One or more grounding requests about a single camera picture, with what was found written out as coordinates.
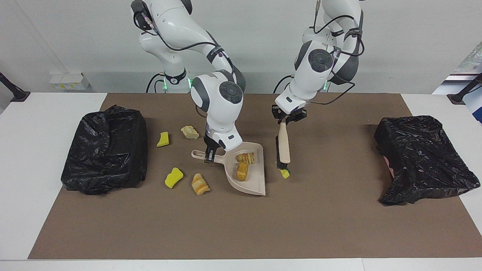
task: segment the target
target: yellow object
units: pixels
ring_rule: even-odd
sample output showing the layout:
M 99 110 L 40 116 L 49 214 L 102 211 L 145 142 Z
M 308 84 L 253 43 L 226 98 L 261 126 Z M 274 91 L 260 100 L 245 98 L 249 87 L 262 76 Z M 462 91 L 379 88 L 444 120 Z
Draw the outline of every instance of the yellow object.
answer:
M 171 173 L 169 173 L 166 177 L 164 183 L 167 187 L 172 188 L 178 181 L 180 181 L 184 177 L 184 174 L 177 168 L 173 168 Z
M 194 189 L 194 192 L 196 193 L 196 195 L 198 196 L 202 195 L 206 191 L 211 191 L 208 184 L 206 183 L 202 175 L 199 173 L 196 173 L 194 175 L 194 178 L 191 182 L 191 186 Z
M 249 164 L 245 162 L 240 162 L 238 164 L 238 170 L 236 172 L 236 178 L 242 182 L 246 180 L 246 177 L 248 176 L 248 167 Z
M 283 178 L 287 179 L 290 176 L 290 171 L 287 169 L 280 169 L 281 175 L 283 175 Z
M 156 147 L 164 147 L 167 145 L 169 145 L 169 134 L 167 132 L 162 132 L 161 138 L 159 139 Z
M 186 125 L 181 128 L 182 133 L 187 139 L 198 139 L 199 134 L 191 125 Z
M 254 164 L 254 152 L 238 154 L 236 155 L 236 160 L 246 164 Z

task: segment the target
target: white table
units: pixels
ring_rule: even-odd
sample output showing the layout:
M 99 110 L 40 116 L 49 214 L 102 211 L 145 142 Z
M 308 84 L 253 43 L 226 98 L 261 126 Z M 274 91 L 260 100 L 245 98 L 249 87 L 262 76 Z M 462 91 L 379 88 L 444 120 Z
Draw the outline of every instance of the white table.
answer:
M 443 124 L 459 155 L 482 179 L 482 126 L 467 108 L 452 105 L 444 95 L 402 96 L 413 115 L 431 115 Z M 27 260 L 62 187 L 60 176 L 79 120 L 99 111 L 105 97 L 32 93 L 0 115 L 0 270 L 482 270 L 482 258 Z M 460 198 L 482 232 L 482 189 Z

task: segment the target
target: blue object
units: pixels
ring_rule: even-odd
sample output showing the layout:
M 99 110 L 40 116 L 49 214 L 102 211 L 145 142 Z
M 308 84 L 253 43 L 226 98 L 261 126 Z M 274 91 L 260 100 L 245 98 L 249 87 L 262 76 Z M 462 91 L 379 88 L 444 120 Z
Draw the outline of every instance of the blue object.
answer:
M 475 117 L 476 120 L 482 123 L 482 107 L 477 109 L 477 111 L 473 113 L 473 116 Z

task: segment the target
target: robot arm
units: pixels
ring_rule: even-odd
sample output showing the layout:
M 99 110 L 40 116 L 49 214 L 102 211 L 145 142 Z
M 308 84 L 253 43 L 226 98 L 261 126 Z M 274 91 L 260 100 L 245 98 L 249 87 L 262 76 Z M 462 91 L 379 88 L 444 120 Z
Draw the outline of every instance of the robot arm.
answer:
M 195 77 L 191 86 L 194 103 L 207 113 L 205 162 L 214 161 L 219 147 L 230 151 L 239 146 L 242 139 L 235 121 L 242 107 L 245 79 L 212 35 L 189 16 L 192 11 L 190 0 L 134 0 L 131 8 L 138 27 L 156 33 L 150 36 L 143 33 L 139 40 L 146 52 L 163 63 L 171 87 L 182 88 L 186 82 L 183 80 L 186 69 L 176 53 L 178 51 L 197 51 L 217 70 Z
M 295 76 L 275 100 L 286 115 L 310 103 L 327 81 L 346 83 L 358 69 L 363 21 L 359 0 L 318 0 L 316 15 L 320 2 L 328 27 L 310 27 L 303 34 Z

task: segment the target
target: trash bag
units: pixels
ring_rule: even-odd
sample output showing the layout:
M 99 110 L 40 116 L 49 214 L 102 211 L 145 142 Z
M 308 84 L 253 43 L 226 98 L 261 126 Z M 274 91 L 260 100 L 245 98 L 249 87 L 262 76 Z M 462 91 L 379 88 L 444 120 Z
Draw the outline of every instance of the trash bag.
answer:
M 380 199 L 382 204 L 454 197 L 480 187 L 442 124 L 431 116 L 383 118 L 375 140 L 393 169 L 393 182 Z
M 146 177 L 146 121 L 117 105 L 85 115 L 70 146 L 62 183 L 86 195 L 136 187 Z

